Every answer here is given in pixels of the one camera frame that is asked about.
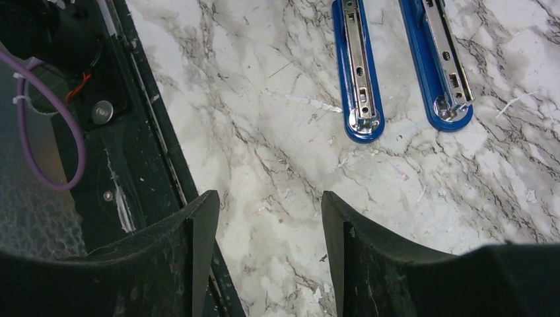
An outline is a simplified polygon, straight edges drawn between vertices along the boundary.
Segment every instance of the purple cable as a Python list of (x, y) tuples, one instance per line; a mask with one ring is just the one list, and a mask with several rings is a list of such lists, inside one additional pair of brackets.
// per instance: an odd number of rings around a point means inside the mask
[(86, 167), (86, 145), (83, 139), (83, 132), (74, 120), (74, 117), (68, 111), (66, 106), (60, 101), (60, 99), (54, 94), (52, 90), (49, 89), (37, 76), (31, 73), (31, 70), (43, 65), (44, 63), (39, 60), (34, 60), (27, 68), (23, 67), (20, 63), (18, 63), (15, 59), (13, 59), (7, 52), (0, 50), (0, 59), (4, 61), (6, 64), (10, 65), (17, 73), (21, 74), (25, 79), (18, 79), (17, 81), (17, 94), (19, 96), (24, 95), (24, 86), (25, 80), (29, 81), (31, 85), (35, 86), (37, 90), (39, 90), (58, 110), (62, 118), (68, 124), (68, 127), (72, 131), (72, 135), (74, 136), (74, 140), (76, 141), (76, 148), (78, 149), (78, 167), (76, 169), (76, 174), (74, 178), (70, 180), (70, 182), (66, 184), (56, 184), (52, 182), (43, 172), (41, 168), (35, 161), (33, 157), (33, 153), (31, 151), (31, 145), (29, 144), (29, 138), (27, 136), (27, 126), (26, 126), (26, 118), (25, 118), (25, 102), (22, 99), (19, 99), (17, 102), (18, 108), (18, 124), (19, 124), (19, 133), (20, 133), (20, 140), (21, 145), (23, 146), (23, 151), (25, 154), (25, 159), (29, 164), (29, 167), (33, 170), (35, 176), (47, 185), (49, 188), (53, 190), (69, 190), (76, 186), (81, 178), (84, 175), (85, 167)]

